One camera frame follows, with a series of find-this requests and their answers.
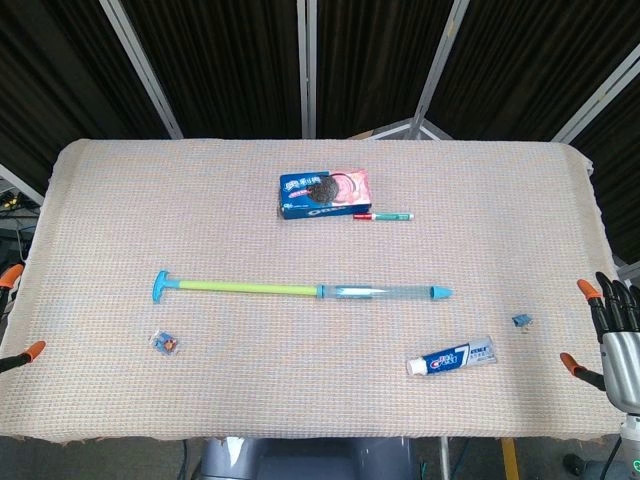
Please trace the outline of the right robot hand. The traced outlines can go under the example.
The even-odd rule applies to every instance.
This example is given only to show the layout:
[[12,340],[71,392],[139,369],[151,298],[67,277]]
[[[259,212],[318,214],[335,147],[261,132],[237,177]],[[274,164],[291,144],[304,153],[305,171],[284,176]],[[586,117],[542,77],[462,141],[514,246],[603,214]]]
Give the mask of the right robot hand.
[[639,288],[595,274],[595,288],[580,279],[577,286],[587,301],[599,344],[602,371],[580,365],[567,352],[560,360],[569,373],[607,395],[618,410],[639,414]]

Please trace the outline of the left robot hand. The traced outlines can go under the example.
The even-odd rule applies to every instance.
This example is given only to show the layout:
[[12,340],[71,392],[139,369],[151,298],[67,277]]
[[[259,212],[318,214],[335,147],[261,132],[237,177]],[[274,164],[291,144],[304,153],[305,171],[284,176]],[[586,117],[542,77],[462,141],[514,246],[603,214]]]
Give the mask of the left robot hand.
[[[9,300],[10,291],[16,285],[23,271],[24,266],[22,264],[15,264],[8,267],[1,274],[1,314],[4,314]],[[0,372],[4,373],[33,362],[45,348],[46,342],[40,340],[18,355],[2,358]]]

